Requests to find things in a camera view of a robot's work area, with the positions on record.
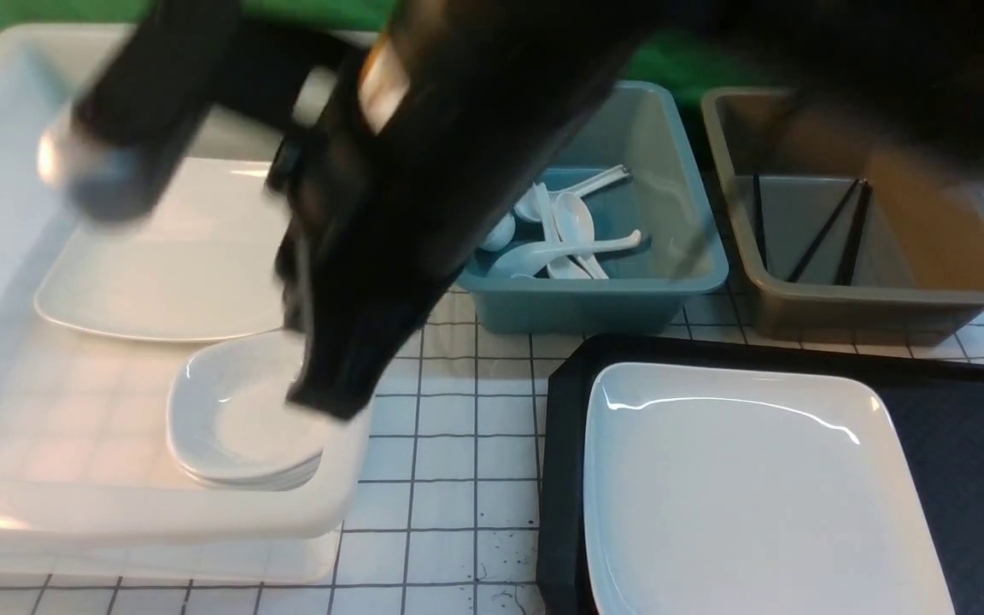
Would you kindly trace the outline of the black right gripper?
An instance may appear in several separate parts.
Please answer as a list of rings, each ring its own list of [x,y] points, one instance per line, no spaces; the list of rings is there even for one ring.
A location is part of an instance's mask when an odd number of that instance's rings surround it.
[[[268,185],[290,206],[278,248],[284,328],[303,362],[286,392],[349,421],[480,238],[608,97],[628,35],[301,34],[276,70],[337,82],[286,135]]]

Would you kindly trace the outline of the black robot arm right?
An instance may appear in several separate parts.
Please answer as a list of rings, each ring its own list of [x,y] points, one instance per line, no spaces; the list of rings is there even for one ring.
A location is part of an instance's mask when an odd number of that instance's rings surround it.
[[[286,401],[349,420],[656,32],[722,48],[984,184],[984,1],[400,1],[286,180]]]

